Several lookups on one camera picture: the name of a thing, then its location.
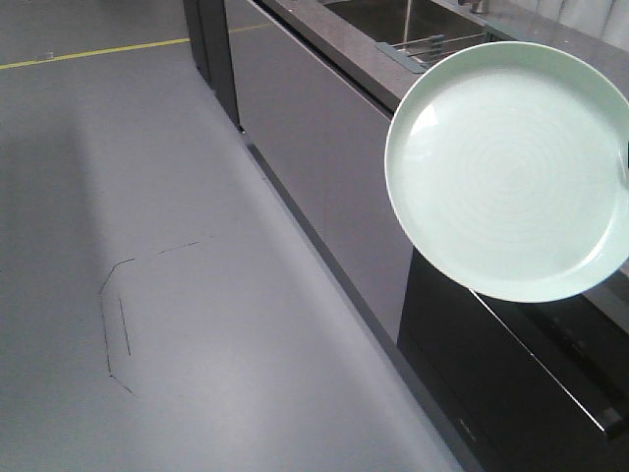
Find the kitchen counter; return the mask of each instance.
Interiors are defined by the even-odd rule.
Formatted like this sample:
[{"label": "kitchen counter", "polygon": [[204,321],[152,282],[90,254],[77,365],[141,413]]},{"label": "kitchen counter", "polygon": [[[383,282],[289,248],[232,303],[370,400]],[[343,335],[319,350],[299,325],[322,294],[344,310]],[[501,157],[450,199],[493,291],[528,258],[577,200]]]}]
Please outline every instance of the kitchen counter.
[{"label": "kitchen counter", "polygon": [[[575,29],[511,4],[491,2],[490,13],[469,13],[451,0],[432,0],[448,10],[484,26],[510,33],[520,40],[547,44],[590,63],[629,95],[629,53]],[[389,111],[397,108],[410,86],[420,77],[375,48],[375,41],[349,25],[316,0],[257,0],[303,39],[334,63]]]}]

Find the ceramic plate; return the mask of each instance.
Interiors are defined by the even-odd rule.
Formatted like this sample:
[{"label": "ceramic plate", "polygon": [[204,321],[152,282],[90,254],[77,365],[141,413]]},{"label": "ceramic plate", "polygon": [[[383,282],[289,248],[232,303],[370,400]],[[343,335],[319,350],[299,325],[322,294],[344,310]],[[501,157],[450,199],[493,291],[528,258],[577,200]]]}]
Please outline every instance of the ceramic plate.
[{"label": "ceramic plate", "polygon": [[551,47],[482,44],[431,68],[389,129],[389,198],[435,267],[491,297],[593,287],[629,255],[629,103]]}]

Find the faucet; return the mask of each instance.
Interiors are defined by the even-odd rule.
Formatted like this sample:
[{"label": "faucet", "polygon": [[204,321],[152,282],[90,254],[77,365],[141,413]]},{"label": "faucet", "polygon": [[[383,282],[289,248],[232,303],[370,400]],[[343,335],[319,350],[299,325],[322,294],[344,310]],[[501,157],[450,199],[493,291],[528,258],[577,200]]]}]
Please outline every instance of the faucet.
[{"label": "faucet", "polygon": [[470,8],[472,13],[489,13],[489,0],[459,0],[459,5],[467,5],[468,3],[472,4],[472,8]]}]

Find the kitchen cabinet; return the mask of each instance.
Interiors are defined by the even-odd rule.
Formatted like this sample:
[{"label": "kitchen cabinet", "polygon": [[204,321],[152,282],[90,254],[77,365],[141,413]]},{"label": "kitchen cabinet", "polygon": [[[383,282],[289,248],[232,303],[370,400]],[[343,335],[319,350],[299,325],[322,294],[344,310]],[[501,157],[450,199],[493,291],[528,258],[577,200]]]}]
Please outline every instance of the kitchen cabinet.
[{"label": "kitchen cabinet", "polygon": [[412,247],[386,194],[389,117],[258,5],[225,6],[242,128],[395,339]]},{"label": "kitchen cabinet", "polygon": [[224,4],[219,0],[184,0],[184,12],[197,69],[238,126]]}]

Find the yellow floor line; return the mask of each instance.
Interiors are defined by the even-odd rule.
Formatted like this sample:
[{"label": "yellow floor line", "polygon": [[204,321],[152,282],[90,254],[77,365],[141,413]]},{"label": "yellow floor line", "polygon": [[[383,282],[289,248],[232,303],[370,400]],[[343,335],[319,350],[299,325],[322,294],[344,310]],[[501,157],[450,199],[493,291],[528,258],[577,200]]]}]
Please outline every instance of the yellow floor line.
[{"label": "yellow floor line", "polygon": [[34,66],[36,64],[45,64],[46,62],[67,61],[68,59],[79,59],[80,57],[98,56],[100,54],[111,54],[112,52],[133,51],[136,49],[147,49],[149,47],[167,46],[169,44],[179,44],[190,41],[187,37],[181,39],[169,39],[167,41],[148,42],[145,44],[133,44],[131,46],[110,47],[108,49],[96,49],[95,51],[77,52],[74,54],[66,54],[63,56],[53,57],[51,59],[43,59],[39,61],[14,62],[13,64],[0,65],[0,71],[5,69],[15,69],[16,67]]}]

